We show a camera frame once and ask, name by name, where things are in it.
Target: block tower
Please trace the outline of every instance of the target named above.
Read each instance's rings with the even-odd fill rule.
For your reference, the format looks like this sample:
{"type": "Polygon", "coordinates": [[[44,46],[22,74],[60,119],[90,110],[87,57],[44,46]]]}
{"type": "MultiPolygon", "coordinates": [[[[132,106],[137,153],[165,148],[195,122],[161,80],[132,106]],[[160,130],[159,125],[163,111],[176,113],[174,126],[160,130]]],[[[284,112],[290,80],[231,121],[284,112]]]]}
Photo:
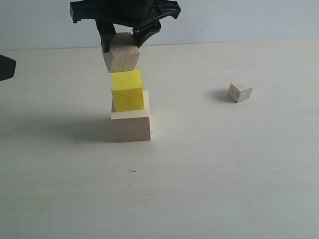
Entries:
{"type": "Polygon", "coordinates": [[[149,93],[143,90],[139,49],[131,33],[117,33],[103,58],[112,74],[112,112],[116,142],[151,139],[149,93]]]}

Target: large wooden block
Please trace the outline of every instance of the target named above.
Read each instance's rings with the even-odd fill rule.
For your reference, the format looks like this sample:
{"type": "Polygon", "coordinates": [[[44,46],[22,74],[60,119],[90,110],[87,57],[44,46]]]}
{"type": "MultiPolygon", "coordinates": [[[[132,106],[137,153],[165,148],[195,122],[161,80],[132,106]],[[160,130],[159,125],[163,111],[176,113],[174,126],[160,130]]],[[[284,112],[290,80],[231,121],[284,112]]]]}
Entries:
{"type": "Polygon", "coordinates": [[[141,71],[135,69],[113,73],[112,95],[117,112],[144,109],[141,71]]]}
{"type": "Polygon", "coordinates": [[[236,85],[230,83],[228,95],[237,103],[248,100],[251,96],[253,88],[248,87],[244,83],[238,83],[236,85]]]}
{"type": "Polygon", "coordinates": [[[116,112],[112,105],[111,121],[116,142],[151,139],[149,92],[144,91],[143,110],[116,112]]]}
{"type": "Polygon", "coordinates": [[[112,40],[110,51],[102,54],[109,73],[134,70],[140,56],[129,32],[117,33],[112,40]]]}

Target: yellow cube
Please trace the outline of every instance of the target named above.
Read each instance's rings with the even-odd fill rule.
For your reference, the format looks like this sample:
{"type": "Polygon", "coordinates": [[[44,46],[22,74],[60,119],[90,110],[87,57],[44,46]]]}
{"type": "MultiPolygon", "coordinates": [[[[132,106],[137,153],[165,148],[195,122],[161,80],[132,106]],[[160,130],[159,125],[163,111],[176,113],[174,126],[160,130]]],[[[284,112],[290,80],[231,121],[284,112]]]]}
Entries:
{"type": "Polygon", "coordinates": [[[135,69],[113,73],[112,94],[116,112],[144,109],[141,71],[135,69]]]}

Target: table surface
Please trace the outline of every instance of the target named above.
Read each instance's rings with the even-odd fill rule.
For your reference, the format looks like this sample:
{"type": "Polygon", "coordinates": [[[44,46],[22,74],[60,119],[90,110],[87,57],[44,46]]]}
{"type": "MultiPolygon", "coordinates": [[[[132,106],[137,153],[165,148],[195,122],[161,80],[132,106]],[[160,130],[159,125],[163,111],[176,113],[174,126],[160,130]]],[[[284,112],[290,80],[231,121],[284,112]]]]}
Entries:
{"type": "Polygon", "coordinates": [[[153,139],[131,143],[101,49],[1,54],[0,238],[319,237],[319,39],[142,47],[153,139]]]}

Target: wooden block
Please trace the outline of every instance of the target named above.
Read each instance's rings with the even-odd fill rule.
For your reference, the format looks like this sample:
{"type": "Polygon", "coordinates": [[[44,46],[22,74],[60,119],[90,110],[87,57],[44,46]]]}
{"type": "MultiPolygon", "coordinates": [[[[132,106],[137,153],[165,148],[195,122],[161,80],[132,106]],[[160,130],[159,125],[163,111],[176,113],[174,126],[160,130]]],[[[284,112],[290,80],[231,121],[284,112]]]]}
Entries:
{"type": "Polygon", "coordinates": [[[113,73],[112,94],[117,112],[144,109],[141,71],[135,69],[133,71],[113,73]]]}
{"type": "Polygon", "coordinates": [[[134,70],[140,56],[129,32],[117,33],[112,40],[110,51],[102,54],[109,73],[134,70]]]}
{"type": "Polygon", "coordinates": [[[253,88],[249,88],[244,83],[236,83],[236,86],[230,83],[228,95],[234,99],[235,102],[239,103],[241,101],[248,100],[250,98],[253,88]]]}
{"type": "Polygon", "coordinates": [[[144,91],[144,102],[145,108],[136,111],[115,112],[112,106],[111,121],[117,142],[147,141],[151,139],[148,91],[144,91]]]}

